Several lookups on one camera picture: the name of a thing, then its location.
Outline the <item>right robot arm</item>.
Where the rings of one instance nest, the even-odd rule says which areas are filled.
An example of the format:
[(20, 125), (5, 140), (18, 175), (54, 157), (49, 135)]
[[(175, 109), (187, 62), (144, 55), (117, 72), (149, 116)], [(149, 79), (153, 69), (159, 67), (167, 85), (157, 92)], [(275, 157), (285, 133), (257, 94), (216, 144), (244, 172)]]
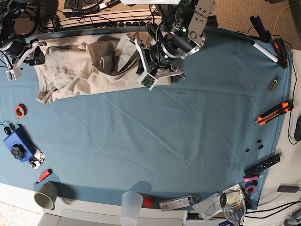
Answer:
[(45, 42), (26, 39), (34, 35), (40, 25), (40, 1), (34, 0), (35, 17), (34, 26), (29, 33), (17, 34), (14, 26), (16, 20), (26, 13), (29, 0), (2, 0), (0, 2), (0, 61), (3, 68), (9, 70), (13, 64), (20, 62), (30, 66), (42, 65), (45, 63), (45, 55), (40, 50), (41, 46), (46, 46)]

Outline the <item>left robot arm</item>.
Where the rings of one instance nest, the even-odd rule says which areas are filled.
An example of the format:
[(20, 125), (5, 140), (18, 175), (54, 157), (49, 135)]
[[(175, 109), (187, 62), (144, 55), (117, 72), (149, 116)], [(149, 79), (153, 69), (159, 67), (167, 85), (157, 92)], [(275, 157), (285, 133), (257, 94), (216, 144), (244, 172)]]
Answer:
[(181, 0), (177, 5), (157, 4), (155, 7), (162, 21), (146, 26), (155, 44), (146, 47), (138, 38), (129, 39), (140, 55), (139, 83), (149, 89), (163, 78), (184, 79), (183, 70), (174, 67), (173, 62), (197, 53), (205, 43), (205, 27), (218, 25), (213, 15), (213, 0)]

